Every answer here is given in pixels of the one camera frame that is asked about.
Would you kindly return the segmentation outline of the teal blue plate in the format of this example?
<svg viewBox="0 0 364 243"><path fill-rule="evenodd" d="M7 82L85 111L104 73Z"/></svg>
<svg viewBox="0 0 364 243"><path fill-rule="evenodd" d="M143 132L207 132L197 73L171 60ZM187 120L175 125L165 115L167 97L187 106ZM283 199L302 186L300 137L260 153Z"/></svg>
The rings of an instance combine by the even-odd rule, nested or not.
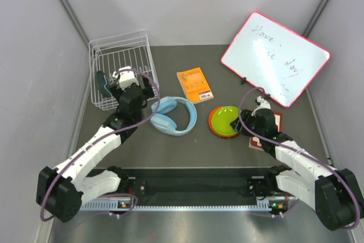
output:
<svg viewBox="0 0 364 243"><path fill-rule="evenodd" d="M96 72L96 84L102 95L104 95L107 98L113 96L111 89L114 87L114 85L109 81L107 76L102 71Z"/></svg>

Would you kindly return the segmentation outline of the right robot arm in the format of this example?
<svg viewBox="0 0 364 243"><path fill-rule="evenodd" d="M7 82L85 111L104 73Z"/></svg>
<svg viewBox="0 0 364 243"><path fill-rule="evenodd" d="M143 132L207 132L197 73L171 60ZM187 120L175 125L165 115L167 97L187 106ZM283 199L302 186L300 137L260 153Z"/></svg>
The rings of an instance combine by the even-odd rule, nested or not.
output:
<svg viewBox="0 0 364 243"><path fill-rule="evenodd" d="M363 195L353 172L328 166L279 131L270 109L244 109L231 122L234 131L257 137L262 149L282 163L265 181L272 195L288 192L306 203L329 230L353 229L363 219Z"/></svg>

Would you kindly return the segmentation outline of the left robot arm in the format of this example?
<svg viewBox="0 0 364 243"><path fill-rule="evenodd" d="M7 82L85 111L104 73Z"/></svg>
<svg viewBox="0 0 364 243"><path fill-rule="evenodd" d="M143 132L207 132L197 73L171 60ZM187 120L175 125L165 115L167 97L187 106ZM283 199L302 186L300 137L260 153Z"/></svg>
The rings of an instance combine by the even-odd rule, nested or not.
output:
<svg viewBox="0 0 364 243"><path fill-rule="evenodd" d="M63 223L74 218L82 205L105 194L124 195L129 182L119 167L109 167L96 176L92 169L110 152L126 142L137 128L148 121L143 115L147 100L158 89L154 80L143 75L122 79L110 88L119 106L76 153L54 168L44 167L38 175L36 203L40 219L49 212Z"/></svg>

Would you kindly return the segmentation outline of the red bordered book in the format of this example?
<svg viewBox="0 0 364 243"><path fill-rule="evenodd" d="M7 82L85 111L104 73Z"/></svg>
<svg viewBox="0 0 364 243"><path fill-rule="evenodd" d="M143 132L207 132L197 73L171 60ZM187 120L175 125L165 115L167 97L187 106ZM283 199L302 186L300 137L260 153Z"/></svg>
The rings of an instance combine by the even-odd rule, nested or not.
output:
<svg viewBox="0 0 364 243"><path fill-rule="evenodd" d="M282 114L279 113L279 112L274 112L274 116L275 116L276 126L278 127L278 130L281 130L281 128L282 128ZM250 138L249 148L263 151L260 140L257 137L251 137Z"/></svg>

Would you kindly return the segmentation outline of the light blue headphones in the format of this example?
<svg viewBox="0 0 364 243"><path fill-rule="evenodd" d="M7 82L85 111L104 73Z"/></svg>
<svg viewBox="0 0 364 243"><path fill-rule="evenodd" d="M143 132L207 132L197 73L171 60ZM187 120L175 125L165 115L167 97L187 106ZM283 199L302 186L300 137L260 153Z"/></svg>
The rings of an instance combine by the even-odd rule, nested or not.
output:
<svg viewBox="0 0 364 243"><path fill-rule="evenodd" d="M197 110L186 98L167 96L151 105L155 115L150 119L152 126L158 131L183 136L193 130L197 122Z"/></svg>

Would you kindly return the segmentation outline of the pink framed whiteboard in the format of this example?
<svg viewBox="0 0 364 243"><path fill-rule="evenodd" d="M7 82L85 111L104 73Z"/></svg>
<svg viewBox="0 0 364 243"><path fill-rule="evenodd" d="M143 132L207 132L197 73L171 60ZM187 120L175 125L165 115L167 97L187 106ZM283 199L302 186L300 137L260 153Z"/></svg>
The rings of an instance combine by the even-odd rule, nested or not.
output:
<svg viewBox="0 0 364 243"><path fill-rule="evenodd" d="M221 63L279 105L289 108L330 59L330 52L255 11Z"/></svg>

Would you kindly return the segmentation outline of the orange paperback book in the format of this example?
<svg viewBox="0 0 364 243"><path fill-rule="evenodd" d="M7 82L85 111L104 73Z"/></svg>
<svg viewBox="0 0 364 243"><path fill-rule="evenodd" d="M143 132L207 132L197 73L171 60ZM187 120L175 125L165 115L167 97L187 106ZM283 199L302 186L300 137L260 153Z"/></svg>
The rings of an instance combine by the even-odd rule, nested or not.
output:
<svg viewBox="0 0 364 243"><path fill-rule="evenodd" d="M176 75L185 98L192 104L198 104L214 98L214 94L200 67L177 72Z"/></svg>

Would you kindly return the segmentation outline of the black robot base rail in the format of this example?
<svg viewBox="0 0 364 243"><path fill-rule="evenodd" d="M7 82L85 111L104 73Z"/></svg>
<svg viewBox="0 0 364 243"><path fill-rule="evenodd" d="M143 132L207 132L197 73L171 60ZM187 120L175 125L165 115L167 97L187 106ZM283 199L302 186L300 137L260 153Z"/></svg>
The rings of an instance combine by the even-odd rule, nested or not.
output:
<svg viewBox="0 0 364 243"><path fill-rule="evenodd" d="M130 193L138 205L253 205L257 200L292 201L267 180L269 167L119 168L114 193Z"/></svg>

